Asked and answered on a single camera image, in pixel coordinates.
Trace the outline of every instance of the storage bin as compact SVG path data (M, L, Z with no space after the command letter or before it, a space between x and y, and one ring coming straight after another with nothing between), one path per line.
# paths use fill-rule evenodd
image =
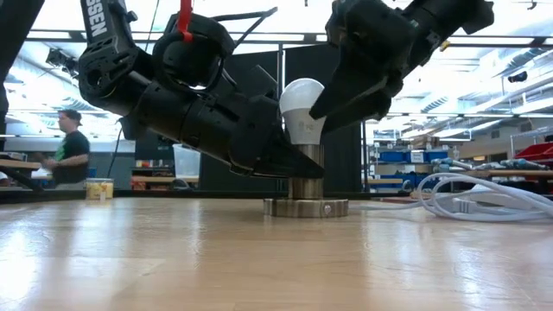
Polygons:
M426 177L428 177L428 175L417 175L417 176L415 177L415 186L418 187L418 184L420 184L421 181L423 181L423 179L425 179Z
M426 160L426 155L423 152L408 152L408 153L405 153L405 160L408 163L425 163L427 161Z
M553 156L553 143L539 143L531 145L530 147L522 150L515 159L525 159L528 161L536 161L543 159L550 159Z
M188 178L200 176L200 152L182 147L180 144L173 145L175 152L175 177Z
M382 162L404 162L405 154L397 151L380 152L378 160Z
M88 178L85 184L87 200L113 199L113 179Z
M448 157L447 151L428 151L425 154L425 161L430 163L435 159L445 159Z

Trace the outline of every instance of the white light bulb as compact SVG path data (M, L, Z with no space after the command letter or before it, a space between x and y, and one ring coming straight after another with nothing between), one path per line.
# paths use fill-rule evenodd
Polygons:
M297 79L284 88L280 97L280 111L292 144L321 143L322 126L326 117L314 120L309 110L321 95L324 86L314 79Z

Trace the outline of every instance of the black cable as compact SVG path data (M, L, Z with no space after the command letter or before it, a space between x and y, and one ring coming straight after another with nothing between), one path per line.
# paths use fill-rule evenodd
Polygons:
M250 19L250 18L258 18L266 16L268 12L270 15L277 12L278 7L275 7L268 11L259 11L259 12L251 12L251 13L241 13L241 14L230 14L230 15L223 15L223 16L214 16L211 17L216 22L225 22L225 21L237 21L237 20L243 20L243 19Z
M270 10L267 10L267 11L263 12L261 14L261 16L259 17L259 19L256 20L256 22L254 22L253 25L251 25L248 28L248 30L246 30L238 40L236 40L236 43L235 43L236 46L234 48L236 48L238 45L240 45L240 43L242 43L245 40L245 37L247 37L253 30L255 30L257 28L257 26L259 26L267 17L272 16L277 11L278 11L278 7L274 7Z
M223 78L225 78L226 81L231 84L231 86L233 87L238 86L238 83L236 83L236 81L231 77L231 75L225 69L223 69Z
M113 168L113 163L115 162L115 157L118 155L119 141L121 140L121 133L123 132L123 125L121 124L121 130L119 130L118 141L115 144L115 151L113 151L113 156L111 157L110 168L107 170L107 178L110 178L111 168Z
M154 17L152 18L152 24L149 26L148 40L146 41L146 48L144 51L148 52L149 38L152 36L152 31L154 31L154 23L156 21L157 9L159 8L160 0L157 0L156 9L154 10Z

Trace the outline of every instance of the blue bin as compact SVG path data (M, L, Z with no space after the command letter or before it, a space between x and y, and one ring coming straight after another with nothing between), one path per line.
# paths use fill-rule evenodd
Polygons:
M424 154L424 161L432 162L435 159L445 159L448 157L447 151L428 151Z
M425 178L426 178L426 175L417 175L415 178L415 187L418 187L418 184L420 184L421 181L423 181L423 179Z
M412 152L405 153L405 161L407 161L407 163L413 163L413 161L411 160L412 154L413 154ZM427 162L426 155L423 152L420 152L420 153L417 152L416 154L423 155L423 162Z
M404 162L405 153L397 151L380 152L380 157L378 159L383 162Z
M416 185L416 175L403 175L403 180L410 181L412 185Z
M96 178L96 168L88 169L88 178Z
M416 177L416 186L418 187L418 185L421 183L421 181L423 181L423 179L425 179L426 177L428 177L427 175L418 175ZM423 186L423 189L431 189L433 188L436 184L438 183L438 179L435 178L433 180L430 180L430 181L427 181L424 186Z

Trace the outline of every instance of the ceiling light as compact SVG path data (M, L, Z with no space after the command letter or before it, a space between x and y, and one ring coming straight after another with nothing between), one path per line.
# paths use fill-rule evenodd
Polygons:
M454 143L454 142L472 142L470 138L440 138L440 142Z
M496 118L508 118L513 117L512 114L501 114L501 113L468 113L463 114L463 117L496 117Z
M552 114L549 113L525 113L517 115L517 117L527 117L527 118L553 118Z
M410 113L410 117L458 117L458 113Z
M431 132L433 129L424 129L424 130L410 130L408 132L405 132L403 135L401 135L402 138L412 138L415 136L421 136L425 135L429 132Z
M447 129L440 132L437 132L434 134L434 137L448 137L453 136L457 134L461 134L462 132L466 131L467 129Z
M492 122L486 122L484 124L474 126L471 130L484 130L486 128L489 128L490 126L494 126L495 124L498 124L501 121L502 120L495 120L495 121L492 121Z

